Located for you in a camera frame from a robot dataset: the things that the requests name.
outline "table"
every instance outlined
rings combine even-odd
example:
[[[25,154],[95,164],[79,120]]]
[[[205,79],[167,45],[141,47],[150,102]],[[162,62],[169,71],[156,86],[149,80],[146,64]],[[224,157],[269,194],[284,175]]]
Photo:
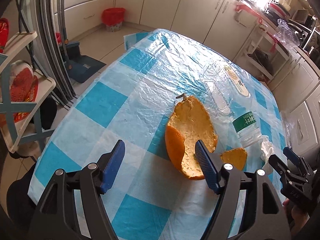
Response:
[[[51,136],[33,174],[28,195],[37,203],[58,168],[80,170],[110,152],[118,139],[126,153],[111,190],[102,196],[119,239],[200,239],[217,203],[205,180],[191,181],[168,159],[164,131],[177,95],[198,97],[210,114],[222,153],[240,147],[231,120],[221,116],[201,81],[208,62],[228,63],[252,96],[251,110],[263,135],[286,163],[284,131],[271,92],[246,71],[206,46],[176,33],[157,29],[112,63],[78,98]],[[234,101],[233,112],[244,107]],[[254,172],[264,162],[248,152],[245,170]],[[281,183],[269,175],[281,200]],[[79,192],[75,193],[82,233],[88,235]],[[241,222],[244,193],[230,236]]]

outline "plastic water bottle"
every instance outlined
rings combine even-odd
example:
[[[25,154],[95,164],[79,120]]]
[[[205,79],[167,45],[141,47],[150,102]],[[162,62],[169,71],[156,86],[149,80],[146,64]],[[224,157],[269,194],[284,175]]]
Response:
[[[262,134],[251,111],[239,116],[233,122],[243,148],[262,142]]]

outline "white tissue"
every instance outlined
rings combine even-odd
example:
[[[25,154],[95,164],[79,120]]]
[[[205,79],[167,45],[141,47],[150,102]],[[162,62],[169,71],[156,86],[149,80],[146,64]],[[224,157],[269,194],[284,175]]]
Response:
[[[262,135],[260,158],[266,163],[262,167],[262,169],[266,172],[266,175],[269,175],[273,172],[273,168],[269,164],[269,157],[272,154],[275,154],[272,142],[269,141],[269,137],[267,135]]]

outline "orange peel piece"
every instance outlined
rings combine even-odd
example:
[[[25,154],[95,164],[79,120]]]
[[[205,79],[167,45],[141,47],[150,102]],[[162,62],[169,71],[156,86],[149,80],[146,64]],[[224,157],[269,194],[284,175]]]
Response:
[[[247,152],[243,148],[236,148],[224,152],[221,159],[224,163],[230,163],[238,170],[242,171],[247,161]]]
[[[204,179],[195,157],[195,143],[201,139],[209,152],[218,143],[210,116],[202,103],[194,96],[179,102],[169,118],[165,131],[165,144],[168,156],[175,166],[188,179]]]

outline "white shelf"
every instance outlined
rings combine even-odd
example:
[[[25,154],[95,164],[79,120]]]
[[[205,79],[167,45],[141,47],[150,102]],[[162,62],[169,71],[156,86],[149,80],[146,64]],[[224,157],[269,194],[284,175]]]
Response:
[[[26,130],[27,125],[29,124],[31,118],[34,116],[34,114],[36,113],[36,111],[44,101],[44,99],[51,93],[51,91],[56,86],[56,82],[52,78],[50,77],[46,78],[45,76],[42,75],[42,73],[39,70],[36,70],[33,74],[38,78],[38,81],[39,81],[38,92],[35,100],[35,103],[37,104],[25,119],[15,123],[17,134],[18,134],[16,141],[12,142],[7,125],[4,125],[1,128],[1,132],[4,137],[4,141],[7,145],[7,148],[12,153],[14,153],[18,149],[18,143],[21,137],[23,136],[23,133]]]
[[[258,62],[256,62],[253,58],[248,56],[248,52],[244,51],[244,55],[252,65],[254,65],[258,70],[260,70],[268,79],[273,80],[273,76],[263,67],[261,66]]]
[[[15,34],[4,47],[4,51],[2,54],[6,55],[7,58],[0,65],[0,73],[11,62],[11,60],[36,37],[36,32],[22,32]]]
[[[274,40],[264,31],[260,30],[261,35],[269,41],[271,44],[274,44]],[[287,61],[289,59],[289,56],[281,49],[281,47],[276,44],[276,50],[281,54],[281,56]]]

